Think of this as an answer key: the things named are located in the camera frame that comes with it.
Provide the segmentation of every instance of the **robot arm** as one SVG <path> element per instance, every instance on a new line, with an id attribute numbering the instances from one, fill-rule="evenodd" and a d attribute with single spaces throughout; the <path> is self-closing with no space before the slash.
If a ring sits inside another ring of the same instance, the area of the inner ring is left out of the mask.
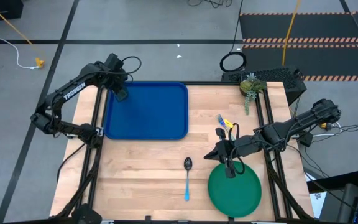
<path id="1" fill-rule="evenodd" d="M 90 147 L 97 147 L 101 142 L 98 131 L 90 124 L 76 125 L 62 121 L 62 106 L 90 85 L 112 90 L 118 101 L 125 99 L 128 92 L 124 82 L 128 73 L 122 69 L 123 65 L 115 54 L 110 54 L 104 63 L 87 64 L 76 78 L 45 97 L 30 117 L 31 122 L 45 134 L 74 134 Z"/>
<path id="2" fill-rule="evenodd" d="M 314 124 L 335 123 L 340 117 L 341 111 L 337 106 L 331 100 L 322 99 L 314 103 L 312 109 L 295 118 L 283 123 L 275 122 L 255 129 L 253 136 L 242 136 L 235 141 L 226 140 L 224 131 L 218 128 L 216 133 L 221 138 L 221 141 L 216 143 L 215 148 L 205 155 L 204 159 L 219 160 L 220 163 L 226 166 L 227 177 L 233 178 L 236 176 L 234 166 L 231 166 L 234 158 L 248 156 L 262 149 L 266 151 L 280 150 L 292 135 Z"/>

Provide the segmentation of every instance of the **yellow cable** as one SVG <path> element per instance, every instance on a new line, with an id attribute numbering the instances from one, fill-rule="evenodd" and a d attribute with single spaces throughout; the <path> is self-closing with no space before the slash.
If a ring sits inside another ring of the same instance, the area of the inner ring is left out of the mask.
<path id="1" fill-rule="evenodd" d="M 300 4 L 301 4 L 301 0 L 298 0 L 296 2 L 295 10 L 293 11 L 293 14 L 292 14 L 292 19 L 291 19 L 291 23 L 290 23 L 290 28 L 288 28 L 287 37 L 285 38 L 284 51 L 283 51 L 283 62 L 282 62 L 283 66 L 285 64 L 285 52 L 287 51 L 288 38 L 290 37 L 292 24 L 293 24 L 293 21 L 295 20 L 296 12 L 298 11 Z"/>
<path id="2" fill-rule="evenodd" d="M 8 25 L 10 25 L 10 27 L 12 27 L 12 29 L 14 29 L 21 37 L 23 37 L 23 39 L 25 39 L 25 40 L 27 41 L 27 43 L 29 43 L 29 44 L 34 48 L 34 50 L 38 51 L 41 55 L 43 55 L 43 53 L 42 53 L 39 49 L 37 49 L 37 48 L 34 46 L 34 44 L 33 44 L 24 34 L 22 34 L 20 31 L 18 31 L 18 30 L 16 29 L 16 27 L 15 27 L 14 25 L 12 25 L 3 15 L 0 14 L 0 17 L 1 17 Z"/>

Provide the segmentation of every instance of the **blue tray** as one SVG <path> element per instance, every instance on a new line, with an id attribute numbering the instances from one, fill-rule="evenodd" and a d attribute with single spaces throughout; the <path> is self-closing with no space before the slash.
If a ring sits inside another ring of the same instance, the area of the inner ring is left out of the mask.
<path id="1" fill-rule="evenodd" d="M 179 140 L 188 131 L 187 87 L 175 82 L 126 83 L 118 102 L 110 91 L 104 133 L 109 139 Z"/>

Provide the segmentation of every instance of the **metal spoon head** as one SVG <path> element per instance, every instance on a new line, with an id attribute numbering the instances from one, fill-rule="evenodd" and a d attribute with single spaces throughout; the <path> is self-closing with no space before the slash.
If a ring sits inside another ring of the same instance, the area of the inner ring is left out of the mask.
<path id="1" fill-rule="evenodd" d="M 193 161 L 191 161 L 190 157 L 185 159 L 184 166 L 187 171 L 191 170 L 191 167 L 193 167 Z"/>

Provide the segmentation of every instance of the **wooden table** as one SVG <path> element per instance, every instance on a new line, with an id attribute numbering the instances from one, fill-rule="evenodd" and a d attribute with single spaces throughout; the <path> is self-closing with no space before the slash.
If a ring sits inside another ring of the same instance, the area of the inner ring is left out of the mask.
<path id="1" fill-rule="evenodd" d="M 290 119 L 282 83 L 267 83 L 275 121 Z M 180 141 L 117 141 L 104 138 L 93 209 L 103 219 L 144 220 L 227 220 L 215 209 L 208 197 L 207 182 L 218 161 L 203 159 L 219 141 L 215 133 L 217 114 L 239 123 L 240 135 L 253 134 L 259 127 L 255 102 L 250 115 L 244 111 L 244 97 L 238 86 L 187 86 L 189 95 L 189 130 Z M 73 122 L 90 123 L 96 98 L 96 88 L 80 93 Z M 265 103 L 261 97 L 263 109 Z M 81 145 L 69 140 L 65 157 Z M 290 145 L 297 147 L 295 141 Z M 83 149 L 63 167 L 50 214 L 57 214 L 78 188 L 83 166 Z M 190 201 L 184 200 L 186 171 L 183 161 L 190 156 Z M 299 153 L 288 148 L 282 153 L 283 168 L 289 191 L 309 215 L 313 210 Z M 262 199 L 252 214 L 236 220 L 274 220 L 268 176 L 262 152 L 243 158 L 262 184 Z M 285 217 L 281 191 L 277 188 L 281 216 Z"/>

